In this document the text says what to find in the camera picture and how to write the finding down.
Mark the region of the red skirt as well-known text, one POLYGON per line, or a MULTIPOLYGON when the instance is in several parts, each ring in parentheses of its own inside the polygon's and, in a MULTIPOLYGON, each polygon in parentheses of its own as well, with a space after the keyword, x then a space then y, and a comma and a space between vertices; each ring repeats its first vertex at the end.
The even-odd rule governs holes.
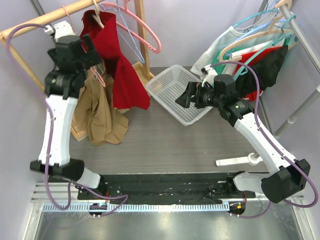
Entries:
POLYGON ((123 55, 116 26, 116 15, 101 12, 102 28, 93 18, 93 10, 83 14, 81 35, 89 35, 100 58, 104 61, 107 74, 113 78, 112 103, 117 109, 138 107, 147 110, 150 97, 140 81, 135 69, 123 55))

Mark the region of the pink wire hanger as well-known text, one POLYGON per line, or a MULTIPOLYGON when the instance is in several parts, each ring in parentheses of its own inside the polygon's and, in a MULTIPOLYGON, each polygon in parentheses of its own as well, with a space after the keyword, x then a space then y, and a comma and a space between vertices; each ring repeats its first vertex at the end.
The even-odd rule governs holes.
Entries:
MULTIPOLYGON (((74 27, 73 27, 73 23, 72 23, 72 20, 71 20, 71 17, 70 17, 70 15, 69 15, 68 11, 66 10, 66 8, 65 8, 63 5, 62 5, 61 7, 62 7, 62 9, 64 10, 64 12, 66 13, 66 16, 68 17, 68 21, 69 21, 69 24, 70 24, 71 29, 72 29, 72 31, 73 31, 73 34, 76 35, 75 29, 74 29, 74 27)), ((105 87, 106 87, 106 83, 105 83, 105 81, 103 80, 103 78, 102 78, 100 72, 98 71, 97 67, 100 67, 100 66, 99 66, 99 65, 92 66, 92 67, 90 68, 90 70, 91 70, 91 72, 94 74, 94 76, 96 77, 96 79, 100 82, 100 84, 105 88, 105 87)))

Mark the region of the beige plastic hanger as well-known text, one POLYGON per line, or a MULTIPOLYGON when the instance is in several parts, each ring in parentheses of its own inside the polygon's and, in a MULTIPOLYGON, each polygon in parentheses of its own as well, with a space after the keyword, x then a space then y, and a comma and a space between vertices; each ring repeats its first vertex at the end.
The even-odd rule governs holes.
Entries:
POLYGON ((95 9, 94 9, 95 14, 92 17, 95 19, 95 21, 98 23, 98 25, 103 29, 105 26, 103 25, 102 20, 100 18, 100 7, 99 7, 96 0, 92 0, 92 2, 95 7, 95 9))

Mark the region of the tan cloth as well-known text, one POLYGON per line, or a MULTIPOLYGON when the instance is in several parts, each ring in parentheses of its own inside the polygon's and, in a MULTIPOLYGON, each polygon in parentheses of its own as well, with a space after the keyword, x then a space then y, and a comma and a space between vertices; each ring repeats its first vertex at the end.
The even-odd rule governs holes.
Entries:
POLYGON ((79 91, 73 113, 71 133, 78 141, 88 137, 94 146, 105 143, 117 145, 128 131, 129 119, 113 107, 114 80, 107 74, 104 63, 96 71, 100 79, 94 71, 87 71, 88 76, 79 91))

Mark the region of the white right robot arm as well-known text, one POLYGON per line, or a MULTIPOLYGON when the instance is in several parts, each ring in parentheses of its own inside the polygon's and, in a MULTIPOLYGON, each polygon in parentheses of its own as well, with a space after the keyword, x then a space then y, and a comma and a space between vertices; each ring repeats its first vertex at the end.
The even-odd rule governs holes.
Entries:
POLYGON ((302 191, 311 166, 290 155, 255 115, 253 107, 238 97, 236 82, 228 74, 214 77, 213 84, 188 82, 175 103, 183 108, 215 107, 220 116, 240 132, 261 157, 267 173, 243 172, 226 184, 226 193, 233 198, 243 191, 264 194, 272 203, 279 203, 302 191))

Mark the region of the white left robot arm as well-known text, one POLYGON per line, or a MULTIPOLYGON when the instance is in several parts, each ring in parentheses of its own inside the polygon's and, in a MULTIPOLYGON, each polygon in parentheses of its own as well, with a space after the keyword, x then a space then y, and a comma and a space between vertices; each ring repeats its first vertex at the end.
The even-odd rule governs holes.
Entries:
POLYGON ((56 69, 44 79, 47 113, 43 144, 38 159, 31 161, 29 167, 85 186, 93 198, 100 200, 107 192, 101 176, 87 169, 82 160, 70 157, 72 119, 80 90, 90 67, 100 63, 100 56, 88 34, 60 37, 48 55, 56 69))

